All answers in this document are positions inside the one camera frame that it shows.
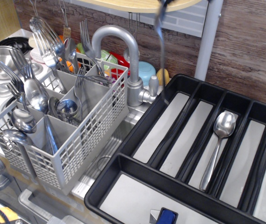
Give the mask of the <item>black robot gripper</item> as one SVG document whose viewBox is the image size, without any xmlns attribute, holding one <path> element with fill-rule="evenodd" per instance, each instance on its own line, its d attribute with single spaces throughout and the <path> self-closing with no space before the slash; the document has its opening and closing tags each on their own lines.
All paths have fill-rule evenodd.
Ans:
<svg viewBox="0 0 266 224">
<path fill-rule="evenodd" d="M 171 2 L 175 1 L 175 0 L 159 0 L 161 2 L 161 4 L 170 4 Z"/>
</svg>

